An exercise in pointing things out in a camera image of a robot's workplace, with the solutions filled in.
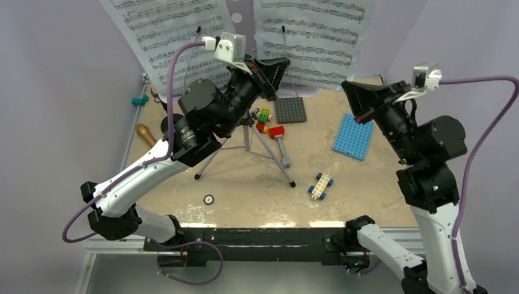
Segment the sheet music page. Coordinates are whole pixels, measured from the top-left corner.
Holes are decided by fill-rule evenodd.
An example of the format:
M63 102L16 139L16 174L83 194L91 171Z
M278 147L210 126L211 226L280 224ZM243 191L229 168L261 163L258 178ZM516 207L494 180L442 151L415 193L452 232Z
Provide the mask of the sheet music page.
M226 1L102 1L106 12L138 58L151 83L166 94L168 68L181 46L234 32ZM223 86L230 73L202 47L185 50L173 74L173 94L182 94L187 85L208 78Z
M338 91L356 74L377 1L254 1L256 55L288 58L284 81Z

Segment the gold microphone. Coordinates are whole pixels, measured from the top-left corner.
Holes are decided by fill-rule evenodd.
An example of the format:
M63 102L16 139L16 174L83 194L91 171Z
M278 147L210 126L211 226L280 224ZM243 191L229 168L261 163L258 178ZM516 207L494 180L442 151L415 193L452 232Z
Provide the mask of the gold microphone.
M150 148L154 147L157 143L157 140L154 138L148 126L145 124L137 124L135 126L135 132L137 136L139 136Z

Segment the black microphone stand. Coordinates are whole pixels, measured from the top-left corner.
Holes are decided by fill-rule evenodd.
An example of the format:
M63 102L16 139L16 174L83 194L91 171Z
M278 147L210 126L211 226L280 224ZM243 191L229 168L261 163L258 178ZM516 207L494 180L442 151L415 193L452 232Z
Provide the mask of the black microphone stand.
M160 104L163 108L162 120L160 122L160 131L161 131L162 136L159 138L159 141L167 141L169 138L169 130L168 130L169 113L168 113L168 108L167 108L167 104L166 104L166 97L161 96L159 94L159 92L156 90L156 88L154 87L154 85L151 85L150 93L151 93L151 96L154 98L155 102ZM176 130L176 128L177 128L177 124L179 122L181 122L183 119L184 119L184 115L182 113L173 113L174 141L180 140L180 136L179 136L180 132L178 130Z

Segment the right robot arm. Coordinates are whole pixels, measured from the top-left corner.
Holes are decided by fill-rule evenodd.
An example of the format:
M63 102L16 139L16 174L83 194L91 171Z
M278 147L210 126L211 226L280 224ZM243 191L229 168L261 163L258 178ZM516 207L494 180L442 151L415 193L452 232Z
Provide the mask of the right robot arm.
M484 293L455 232L461 200L447 162L467 152L461 122L439 116L416 123L415 113L401 101L411 92L404 81L389 86L344 81L342 88L355 122L376 123L403 165L396 172L398 186L418 224L425 255L407 251L368 216L345 224L344 245L374 253L397 275L405 293Z

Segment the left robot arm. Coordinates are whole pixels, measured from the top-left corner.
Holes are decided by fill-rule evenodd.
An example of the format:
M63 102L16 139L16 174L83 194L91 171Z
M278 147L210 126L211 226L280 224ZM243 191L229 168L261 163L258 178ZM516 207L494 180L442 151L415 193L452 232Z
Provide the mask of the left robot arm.
M143 157L103 183L86 182L81 193L91 206L90 228L107 240L139 235L153 239L166 250L182 244L181 227L174 216L159 215L140 207L140 198L156 186L196 166L221 148L237 126L250 117L257 98L273 101L290 61L287 58L245 58L245 70L232 69L224 89L208 79L191 83L179 99L180 113L167 132Z

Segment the light blue lego baseplate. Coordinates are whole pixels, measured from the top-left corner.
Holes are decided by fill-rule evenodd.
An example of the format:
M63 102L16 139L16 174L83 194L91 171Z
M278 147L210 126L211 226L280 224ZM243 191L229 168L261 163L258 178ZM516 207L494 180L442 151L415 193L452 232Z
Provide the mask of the light blue lego baseplate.
M332 150L350 158L364 161L374 126L373 122L359 124L355 122L355 117L352 114L346 113L338 129Z

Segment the green yellow lego brick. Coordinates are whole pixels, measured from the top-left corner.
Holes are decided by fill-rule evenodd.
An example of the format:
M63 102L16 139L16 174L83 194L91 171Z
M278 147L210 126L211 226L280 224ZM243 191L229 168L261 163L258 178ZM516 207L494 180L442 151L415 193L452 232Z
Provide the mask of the green yellow lego brick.
M272 115L270 114L269 109L262 108L261 111L258 113L258 122L266 123L271 121Z

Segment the dark grey lego baseplate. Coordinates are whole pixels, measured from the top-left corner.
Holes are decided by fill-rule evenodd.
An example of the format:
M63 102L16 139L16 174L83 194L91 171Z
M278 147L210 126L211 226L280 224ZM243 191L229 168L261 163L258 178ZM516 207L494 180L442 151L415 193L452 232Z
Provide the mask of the dark grey lego baseplate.
M302 97L279 98L274 102L276 120L283 123L303 123L307 121Z

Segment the red yellow lego piece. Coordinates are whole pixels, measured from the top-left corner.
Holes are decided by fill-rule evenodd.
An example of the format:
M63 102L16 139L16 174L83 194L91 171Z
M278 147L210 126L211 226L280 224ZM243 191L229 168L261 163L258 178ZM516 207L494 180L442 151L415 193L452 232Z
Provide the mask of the red yellow lego piece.
M262 134L266 134L268 132L269 128L264 122L257 122L255 126L257 130Z

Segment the red and grey lego hammer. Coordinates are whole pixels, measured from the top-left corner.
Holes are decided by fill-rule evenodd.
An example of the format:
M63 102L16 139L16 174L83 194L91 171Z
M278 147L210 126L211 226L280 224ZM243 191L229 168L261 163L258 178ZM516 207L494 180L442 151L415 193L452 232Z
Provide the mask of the red and grey lego hammer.
M277 127L271 127L267 131L269 137L272 140L275 140L280 148L280 152L282 155L281 163L284 168L290 168L291 167L291 159L289 158L288 153L286 152L286 147L283 142L283 137L285 135L285 128L283 126L277 126Z

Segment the white blue lego car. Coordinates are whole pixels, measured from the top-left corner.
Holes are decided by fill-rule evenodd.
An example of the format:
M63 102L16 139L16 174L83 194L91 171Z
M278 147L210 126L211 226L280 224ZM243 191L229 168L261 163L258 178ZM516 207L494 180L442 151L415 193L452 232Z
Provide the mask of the white blue lego car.
M308 188L308 193L312 200L324 200L326 198L326 188L333 185L334 180L328 173L318 173L316 184Z

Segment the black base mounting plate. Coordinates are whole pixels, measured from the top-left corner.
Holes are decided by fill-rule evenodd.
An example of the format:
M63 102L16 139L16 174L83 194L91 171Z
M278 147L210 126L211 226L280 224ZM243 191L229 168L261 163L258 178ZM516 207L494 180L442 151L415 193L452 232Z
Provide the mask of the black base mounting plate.
M339 228L185 228L161 245L144 242L146 252L166 255L163 266L206 266L207 262L318 262L360 272L376 263Z

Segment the teal clamp on rail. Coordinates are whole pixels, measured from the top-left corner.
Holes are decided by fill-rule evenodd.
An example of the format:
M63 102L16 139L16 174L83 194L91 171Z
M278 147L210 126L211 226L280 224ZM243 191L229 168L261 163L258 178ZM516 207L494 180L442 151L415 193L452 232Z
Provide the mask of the teal clamp on rail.
M149 96L146 94L143 94L141 97L132 98L132 101L131 101L132 105L135 105L135 106L145 105L148 102L149 102Z

